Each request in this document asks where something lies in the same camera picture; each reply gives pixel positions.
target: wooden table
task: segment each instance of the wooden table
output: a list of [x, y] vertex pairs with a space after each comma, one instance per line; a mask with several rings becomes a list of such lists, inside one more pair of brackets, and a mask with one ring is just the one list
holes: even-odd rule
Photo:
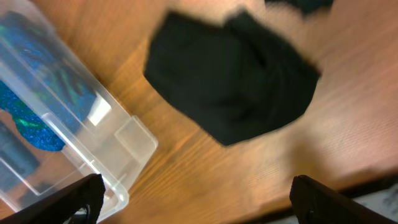
[[[398, 168], [398, 1], [336, 0], [303, 19], [262, 0], [34, 0], [60, 37], [160, 145], [105, 223], [222, 223], [289, 204], [292, 177], [341, 189]], [[146, 82], [147, 46], [168, 10], [215, 24], [238, 7], [323, 71], [294, 124], [222, 147]]]

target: black cloth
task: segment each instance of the black cloth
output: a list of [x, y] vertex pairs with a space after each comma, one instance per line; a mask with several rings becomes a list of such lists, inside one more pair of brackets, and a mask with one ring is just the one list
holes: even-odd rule
[[286, 2], [298, 8], [304, 16], [319, 8], [329, 9], [333, 5], [333, 0], [265, 0], [265, 2]]
[[150, 45], [144, 73], [166, 101], [226, 146], [297, 119], [319, 77], [246, 12], [223, 27], [170, 13]]

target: blue glitter object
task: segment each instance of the blue glitter object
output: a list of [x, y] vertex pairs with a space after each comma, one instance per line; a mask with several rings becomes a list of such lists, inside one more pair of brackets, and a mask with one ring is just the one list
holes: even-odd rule
[[[96, 95], [73, 67], [73, 62], [63, 56], [57, 37], [23, 15], [8, 12], [0, 18], [0, 41], [3, 64], [17, 74], [70, 131], [78, 131]], [[65, 145], [2, 81], [0, 109], [12, 115], [20, 134], [36, 148], [60, 151]]]

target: green glitter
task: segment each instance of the green glitter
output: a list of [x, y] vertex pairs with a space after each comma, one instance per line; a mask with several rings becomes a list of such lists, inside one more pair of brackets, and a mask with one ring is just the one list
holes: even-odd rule
[[36, 93], [36, 95], [41, 99], [41, 100], [48, 100], [49, 97], [45, 93]]
[[4, 39], [4, 38], [1, 38], [1, 40], [2, 40], [4, 43], [6, 43], [6, 45], [8, 45], [7, 47], [11, 47], [11, 44], [10, 44], [10, 42], [9, 42], [8, 40], [6, 40], [6, 39]]
[[81, 92], [83, 92], [83, 90], [85, 89], [85, 87], [83, 86], [83, 84], [78, 83], [77, 85], [78, 85], [78, 87], [79, 87], [79, 90], [80, 90]]
[[[16, 101], [16, 102], [14, 103], [14, 106], [17, 107], [17, 108], [28, 109], [28, 107], [26, 106], [26, 104], [25, 104], [22, 100]], [[28, 110], [26, 111], [26, 114], [34, 114], [34, 112], [33, 112], [32, 110], [29, 110], [29, 109], [28, 109]]]
[[42, 31], [38, 28], [31, 27], [30, 30], [33, 31], [36, 35], [42, 35]]
[[73, 90], [73, 86], [71, 86], [71, 84], [70, 84], [70, 79], [68, 78], [68, 74], [63, 69], [61, 70], [61, 78], [62, 78], [64, 84], [66, 84], [67, 90], [70, 90], [70, 91], [67, 91], [67, 94], [70, 94], [70, 98], [72, 99], [72, 102], [77, 105], [78, 104], [78, 102], [77, 102], [78, 95]]
[[40, 127], [39, 124], [30, 123], [30, 122], [25, 121], [25, 120], [20, 119], [20, 118], [15, 119], [15, 122], [16, 123], [20, 123], [20, 124], [22, 124], [25, 127], [30, 127], [30, 128], [39, 128]]

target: plastic storage box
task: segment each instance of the plastic storage box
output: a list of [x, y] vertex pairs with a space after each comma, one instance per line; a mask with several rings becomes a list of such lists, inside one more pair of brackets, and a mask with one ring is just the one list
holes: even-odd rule
[[[35, 57], [40, 51], [32, 52], [35, 43], [29, 38], [9, 39], [1, 21], [16, 18], [31, 22], [23, 29], [48, 40], [38, 41], [53, 48], [53, 61], [40, 62]], [[107, 189], [99, 221], [128, 204], [127, 191], [157, 140], [90, 74], [29, 1], [0, 0], [0, 82], [65, 143], [57, 152], [38, 149], [23, 136], [12, 111], [0, 110], [0, 196], [15, 212], [91, 173], [101, 173]], [[68, 93], [70, 88], [88, 91], [91, 99], [81, 97], [84, 91]], [[75, 97], [85, 104], [71, 106]]]

